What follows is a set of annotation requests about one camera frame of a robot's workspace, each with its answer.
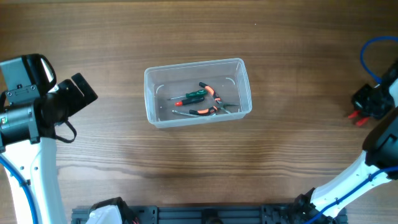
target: orange and black pliers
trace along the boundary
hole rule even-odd
[[[200,82],[199,85],[201,87],[203,87],[205,90],[207,90],[207,92],[212,95],[212,97],[214,98],[216,103],[218,103],[218,106],[212,106],[211,108],[208,108],[205,110],[199,110],[199,111],[189,110],[190,114],[199,115],[199,116],[208,116],[208,115],[211,115],[211,114],[217,112],[218,110],[223,110],[226,113],[231,113],[227,109],[225,109],[225,106],[239,105],[237,103],[223,103],[221,100],[221,97],[216,93],[216,91],[214,91],[214,89],[212,87],[210,87],[209,85],[207,85],[203,82]]]

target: screwdriver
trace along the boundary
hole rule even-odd
[[[181,97],[186,97],[186,98],[194,98],[194,97],[198,97],[198,96],[205,96],[207,94],[207,90],[198,90],[198,91],[194,91],[191,93],[187,93],[185,94],[185,96],[178,96],[178,97],[173,97],[167,100],[174,100],[177,98],[181,98]]]
[[[185,99],[185,100],[182,100],[182,101],[178,101],[178,102],[174,103],[174,105],[175,106],[183,106],[183,105],[188,105],[188,104],[191,104],[191,103],[200,103],[203,100],[205,100],[204,97],[188,98],[188,99]]]

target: screwdriver handle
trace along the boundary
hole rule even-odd
[[[194,91],[194,92],[185,94],[185,97],[194,98],[194,97],[198,97],[198,96],[205,96],[206,94],[207,94],[207,90],[198,90],[198,91]]]
[[[203,82],[200,82],[199,85],[201,87],[203,87],[205,90],[207,90],[212,95],[212,97],[214,98],[216,103],[221,103],[221,97],[216,93],[216,91],[214,91],[214,89],[212,87],[210,87],[209,85],[207,85]]]
[[[208,116],[217,111],[218,111],[218,108],[216,106],[212,106],[211,108],[208,108],[205,110],[200,110],[200,111],[189,110],[189,113],[194,114],[194,115],[199,115],[199,116]]]
[[[179,102],[174,103],[175,106],[183,106],[183,105],[188,105],[191,103],[199,103],[202,102],[203,100],[205,100],[204,97],[200,97],[200,98],[188,98]]]

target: wood grain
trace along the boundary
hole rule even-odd
[[[42,53],[58,80],[81,72],[99,99],[71,118],[58,143],[65,213],[122,196],[130,205],[291,202],[359,155],[377,122],[346,118],[351,95],[373,83],[359,51],[398,35],[396,1],[159,1],[0,5],[0,59]],[[382,74],[398,45],[372,45]],[[146,118],[148,67],[240,57],[253,111],[244,119],[156,129]],[[72,134],[65,127],[62,136]],[[15,223],[0,175],[1,223]],[[348,206],[349,222],[394,223],[396,183]]]

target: clear plastic bin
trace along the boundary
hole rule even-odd
[[[230,114],[223,110],[217,111],[215,116],[199,118],[173,114],[172,110],[189,113],[189,110],[204,110],[217,106],[210,94],[200,103],[184,106],[175,106],[174,103],[185,98],[168,100],[202,90],[199,82],[211,86],[223,103],[239,105],[227,106]],[[241,119],[252,110],[248,74],[240,58],[148,68],[145,71],[144,91],[148,121],[157,128]]]

